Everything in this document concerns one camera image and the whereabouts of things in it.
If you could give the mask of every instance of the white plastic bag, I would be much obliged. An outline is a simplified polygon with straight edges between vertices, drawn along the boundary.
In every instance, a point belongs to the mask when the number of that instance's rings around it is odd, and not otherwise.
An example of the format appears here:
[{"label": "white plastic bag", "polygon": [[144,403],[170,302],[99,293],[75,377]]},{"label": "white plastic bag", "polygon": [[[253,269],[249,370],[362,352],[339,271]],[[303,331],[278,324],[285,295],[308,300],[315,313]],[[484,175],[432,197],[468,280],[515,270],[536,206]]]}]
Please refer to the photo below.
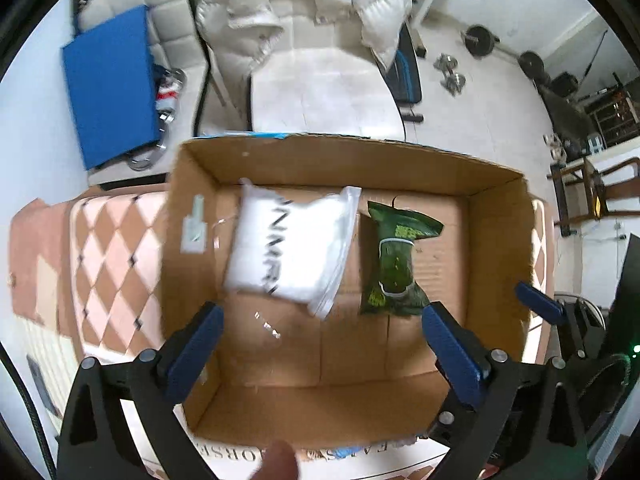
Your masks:
[{"label": "white plastic bag", "polygon": [[361,189],[347,186],[340,194],[294,203],[241,182],[225,288],[306,303],[310,314],[324,319],[342,281]]}]

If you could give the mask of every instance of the tiled floor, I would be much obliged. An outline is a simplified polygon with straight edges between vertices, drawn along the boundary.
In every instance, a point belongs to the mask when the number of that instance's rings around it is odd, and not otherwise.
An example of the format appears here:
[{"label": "tiled floor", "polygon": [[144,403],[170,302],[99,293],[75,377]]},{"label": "tiled floor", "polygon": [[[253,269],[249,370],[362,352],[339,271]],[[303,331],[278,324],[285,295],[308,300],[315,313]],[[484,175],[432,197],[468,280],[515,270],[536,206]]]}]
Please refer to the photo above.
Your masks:
[{"label": "tiled floor", "polygon": [[[552,127],[545,105],[516,60],[497,50],[484,59],[474,59],[459,31],[455,23],[431,17],[419,30],[428,53],[425,59],[418,58],[422,101],[414,110],[424,115],[424,122],[405,123],[406,140],[521,171],[530,191],[545,200],[557,218],[554,188],[546,179],[551,157],[543,135],[551,134]],[[466,86],[457,97],[440,85],[442,73],[433,67],[443,52],[458,60],[457,71],[466,77]],[[237,129],[242,129],[239,121],[233,120],[210,88],[200,130],[220,134]],[[579,238],[561,238],[556,230],[555,239],[556,290],[580,292]]]}]

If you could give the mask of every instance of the green plastic bag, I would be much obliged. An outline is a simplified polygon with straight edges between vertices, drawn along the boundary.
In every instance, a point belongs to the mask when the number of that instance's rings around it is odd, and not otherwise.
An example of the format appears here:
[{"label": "green plastic bag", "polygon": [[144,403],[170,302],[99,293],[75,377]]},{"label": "green plastic bag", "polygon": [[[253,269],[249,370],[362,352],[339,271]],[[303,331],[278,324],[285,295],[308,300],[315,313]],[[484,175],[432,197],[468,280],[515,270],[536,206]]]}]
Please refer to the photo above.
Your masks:
[{"label": "green plastic bag", "polygon": [[378,228],[378,268],[364,289],[361,314],[380,312],[419,316],[429,298],[415,283],[414,240],[440,236],[443,224],[417,211],[369,202],[369,215]]}]

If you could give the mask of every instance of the white chair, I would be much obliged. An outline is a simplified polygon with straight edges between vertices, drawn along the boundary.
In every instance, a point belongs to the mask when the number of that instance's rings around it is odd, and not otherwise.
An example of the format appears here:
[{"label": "white chair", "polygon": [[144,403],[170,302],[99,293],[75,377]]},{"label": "white chair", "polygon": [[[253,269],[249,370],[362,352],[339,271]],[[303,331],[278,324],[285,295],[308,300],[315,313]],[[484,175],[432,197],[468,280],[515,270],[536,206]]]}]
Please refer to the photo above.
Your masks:
[{"label": "white chair", "polygon": [[[166,149],[160,159],[143,171],[132,170],[124,157],[107,162],[90,170],[91,186],[171,171],[178,145],[193,137],[198,125],[209,63],[196,32],[190,0],[89,0],[80,12],[79,27],[83,31],[89,30],[139,5],[149,8],[149,45],[155,62],[167,69],[183,70],[186,82],[178,99],[175,119],[164,138]],[[114,67],[111,76],[115,94],[117,74],[117,67]],[[115,101],[113,112],[117,113],[117,99]]]},{"label": "white chair", "polygon": [[269,0],[284,34],[251,76],[256,132],[404,140],[404,125],[357,15],[317,24],[315,0]]}]

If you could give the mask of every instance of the open cardboard box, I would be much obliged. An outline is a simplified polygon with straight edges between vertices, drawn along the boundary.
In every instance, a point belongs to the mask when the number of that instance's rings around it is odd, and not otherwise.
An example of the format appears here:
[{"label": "open cardboard box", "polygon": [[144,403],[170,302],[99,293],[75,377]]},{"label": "open cardboard box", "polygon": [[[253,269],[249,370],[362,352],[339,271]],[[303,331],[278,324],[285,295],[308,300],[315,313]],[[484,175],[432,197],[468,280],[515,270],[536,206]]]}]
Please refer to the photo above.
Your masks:
[{"label": "open cardboard box", "polygon": [[[354,240],[324,321],[306,307],[222,288],[241,177],[308,201],[343,186],[363,189]],[[207,244],[180,252],[183,219],[204,197]],[[182,145],[168,198],[162,257],[165,336],[202,303],[225,311],[225,331],[184,403],[197,436],[262,447],[281,438],[321,449],[426,430],[448,385],[435,370],[419,317],[361,316],[362,284],[377,263],[367,200],[418,210],[445,225],[416,242],[414,273],[484,345],[519,360],[529,311],[514,286],[531,277],[531,199],[513,170],[454,153],[339,136],[229,136]],[[280,335],[274,337],[273,330]]]}]

